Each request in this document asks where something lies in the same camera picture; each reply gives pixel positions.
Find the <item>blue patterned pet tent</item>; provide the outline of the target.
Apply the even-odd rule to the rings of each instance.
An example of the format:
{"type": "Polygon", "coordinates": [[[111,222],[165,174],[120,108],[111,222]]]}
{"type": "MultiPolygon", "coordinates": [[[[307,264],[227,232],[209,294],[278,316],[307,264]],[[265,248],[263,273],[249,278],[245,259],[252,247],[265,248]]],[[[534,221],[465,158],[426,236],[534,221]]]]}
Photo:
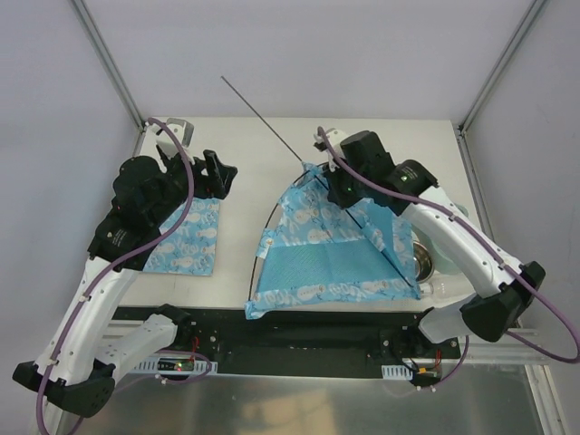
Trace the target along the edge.
{"type": "Polygon", "coordinates": [[[279,198],[278,222],[264,230],[248,320],[301,305],[418,300],[411,224],[368,200],[341,209],[314,167],[279,198]]]}

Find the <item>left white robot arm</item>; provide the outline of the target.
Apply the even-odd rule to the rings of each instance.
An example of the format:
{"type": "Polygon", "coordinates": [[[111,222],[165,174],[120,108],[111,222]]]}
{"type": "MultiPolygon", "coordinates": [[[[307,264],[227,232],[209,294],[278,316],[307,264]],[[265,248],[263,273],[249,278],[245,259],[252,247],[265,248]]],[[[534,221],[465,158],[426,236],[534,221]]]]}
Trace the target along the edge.
{"type": "Polygon", "coordinates": [[[237,168],[223,164],[213,150],[188,161],[180,155],[126,160],[112,183],[111,210],[95,230],[74,301],[44,353],[16,366],[14,381],[63,411],[90,418],[119,381],[152,353],[190,348],[191,316],[170,304],[112,346],[99,342],[143,271],[161,225],[187,202],[189,193],[197,199],[226,198],[236,175],[237,168]]]}

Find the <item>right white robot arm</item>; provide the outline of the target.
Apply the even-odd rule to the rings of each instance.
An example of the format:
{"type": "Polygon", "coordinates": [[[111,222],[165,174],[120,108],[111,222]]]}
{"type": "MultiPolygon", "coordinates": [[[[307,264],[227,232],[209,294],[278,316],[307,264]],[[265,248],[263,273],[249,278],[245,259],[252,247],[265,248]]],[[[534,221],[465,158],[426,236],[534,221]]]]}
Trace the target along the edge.
{"type": "Polygon", "coordinates": [[[332,142],[319,130],[315,147],[328,154],[328,198],[340,208],[369,199],[428,236],[469,280],[475,294],[425,311],[408,334],[410,351],[429,357],[440,343],[476,335],[495,343],[537,296],[546,270],[510,255],[463,216],[438,180],[418,161],[393,162],[369,130],[332,142]]]}

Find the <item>stainless steel pet bowl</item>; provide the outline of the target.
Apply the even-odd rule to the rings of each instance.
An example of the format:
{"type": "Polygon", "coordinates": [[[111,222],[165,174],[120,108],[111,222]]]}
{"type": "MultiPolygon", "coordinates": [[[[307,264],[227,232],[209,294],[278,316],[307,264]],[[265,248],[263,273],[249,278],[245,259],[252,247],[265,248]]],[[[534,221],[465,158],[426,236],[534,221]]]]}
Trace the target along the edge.
{"type": "Polygon", "coordinates": [[[431,279],[435,272],[435,266],[429,250],[424,245],[414,241],[412,247],[415,279],[418,284],[422,284],[431,279]]]}

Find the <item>blue snowman patterned mat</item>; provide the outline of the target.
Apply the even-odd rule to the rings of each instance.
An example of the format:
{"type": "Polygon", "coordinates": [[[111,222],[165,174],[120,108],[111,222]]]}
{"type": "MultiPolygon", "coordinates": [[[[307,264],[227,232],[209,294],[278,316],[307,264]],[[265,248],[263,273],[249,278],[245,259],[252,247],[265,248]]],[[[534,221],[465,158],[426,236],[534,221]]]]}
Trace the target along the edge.
{"type": "Polygon", "coordinates": [[[220,205],[219,199],[195,198],[185,220],[155,247],[143,271],[211,276],[216,258],[220,205]]]}

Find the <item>mint green double feeder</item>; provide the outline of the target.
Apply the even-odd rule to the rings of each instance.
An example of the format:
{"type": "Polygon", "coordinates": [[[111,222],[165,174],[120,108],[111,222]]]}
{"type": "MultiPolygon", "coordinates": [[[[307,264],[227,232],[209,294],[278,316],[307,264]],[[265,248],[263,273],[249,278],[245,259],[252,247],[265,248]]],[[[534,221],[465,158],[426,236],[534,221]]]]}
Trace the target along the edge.
{"type": "Polygon", "coordinates": [[[417,227],[415,225],[415,221],[411,222],[411,230],[413,232],[414,240],[423,245],[430,255],[435,271],[449,276],[461,274],[459,267],[445,254],[440,246],[432,240],[430,235],[426,233],[422,227],[417,227]]]}

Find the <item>clear plastic water bottle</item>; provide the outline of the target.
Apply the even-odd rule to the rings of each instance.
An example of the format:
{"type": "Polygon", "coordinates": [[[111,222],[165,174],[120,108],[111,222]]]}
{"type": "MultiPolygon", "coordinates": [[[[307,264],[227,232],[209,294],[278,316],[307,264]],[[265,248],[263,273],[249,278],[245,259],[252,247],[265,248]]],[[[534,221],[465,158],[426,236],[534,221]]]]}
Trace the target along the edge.
{"type": "Polygon", "coordinates": [[[462,299],[474,293],[471,283],[464,277],[436,276],[420,284],[422,298],[430,298],[434,302],[462,299]]]}

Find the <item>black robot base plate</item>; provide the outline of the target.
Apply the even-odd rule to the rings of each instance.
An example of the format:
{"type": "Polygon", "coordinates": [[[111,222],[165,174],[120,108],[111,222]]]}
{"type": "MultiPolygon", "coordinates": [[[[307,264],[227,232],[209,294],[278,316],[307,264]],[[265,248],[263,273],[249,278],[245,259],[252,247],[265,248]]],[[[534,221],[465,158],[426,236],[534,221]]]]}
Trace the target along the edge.
{"type": "Polygon", "coordinates": [[[457,370],[462,333],[439,344],[419,336],[419,313],[274,311],[248,320],[241,309],[188,308],[172,348],[220,374],[378,379],[382,368],[417,363],[429,380],[457,370]]]}

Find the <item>left aluminium frame post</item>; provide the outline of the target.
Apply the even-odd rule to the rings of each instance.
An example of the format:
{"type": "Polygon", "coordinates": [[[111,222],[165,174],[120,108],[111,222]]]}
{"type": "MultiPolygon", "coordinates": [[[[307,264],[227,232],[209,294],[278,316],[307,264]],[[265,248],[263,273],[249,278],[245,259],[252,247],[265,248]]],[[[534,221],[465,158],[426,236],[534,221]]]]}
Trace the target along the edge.
{"type": "Polygon", "coordinates": [[[129,114],[130,119],[138,131],[143,131],[145,120],[135,102],[131,91],[122,77],[121,71],[113,59],[111,51],[102,36],[96,20],[92,16],[88,5],[83,0],[71,0],[69,5],[75,13],[81,28],[85,32],[101,67],[108,76],[114,91],[121,100],[121,105],[129,114]]]}

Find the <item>aluminium frame post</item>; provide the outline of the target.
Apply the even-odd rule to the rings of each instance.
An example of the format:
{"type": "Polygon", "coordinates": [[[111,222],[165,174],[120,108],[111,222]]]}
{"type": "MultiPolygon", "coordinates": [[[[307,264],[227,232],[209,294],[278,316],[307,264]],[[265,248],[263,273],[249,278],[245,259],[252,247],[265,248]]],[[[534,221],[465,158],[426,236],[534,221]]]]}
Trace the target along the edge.
{"type": "Polygon", "coordinates": [[[75,13],[81,28],[85,32],[101,67],[108,76],[114,91],[121,100],[121,105],[129,114],[130,119],[138,131],[143,131],[145,120],[135,102],[131,91],[122,77],[121,71],[113,59],[111,51],[102,36],[96,20],[92,16],[88,5],[83,0],[71,0],[69,5],[75,13]]]}
{"type": "Polygon", "coordinates": [[[474,102],[470,105],[462,121],[457,125],[457,131],[460,135],[464,135],[469,130],[479,113],[483,110],[488,99],[499,85],[503,75],[508,70],[508,67],[514,61],[525,40],[529,37],[537,21],[549,5],[549,0],[533,0],[530,2],[479,89],[474,102]]]}

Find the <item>right aluminium frame post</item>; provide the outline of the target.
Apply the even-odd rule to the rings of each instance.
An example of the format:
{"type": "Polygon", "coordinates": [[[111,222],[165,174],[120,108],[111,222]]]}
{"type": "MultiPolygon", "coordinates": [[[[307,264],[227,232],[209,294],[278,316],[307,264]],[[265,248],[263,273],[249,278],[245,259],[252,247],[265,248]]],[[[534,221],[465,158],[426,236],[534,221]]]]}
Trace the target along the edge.
{"type": "Polygon", "coordinates": [[[483,110],[488,99],[499,85],[503,75],[508,70],[508,67],[514,61],[525,40],[529,37],[537,21],[549,5],[549,0],[533,0],[530,2],[479,89],[474,102],[470,105],[462,121],[457,125],[457,131],[460,135],[464,135],[469,130],[479,113],[483,110]]]}

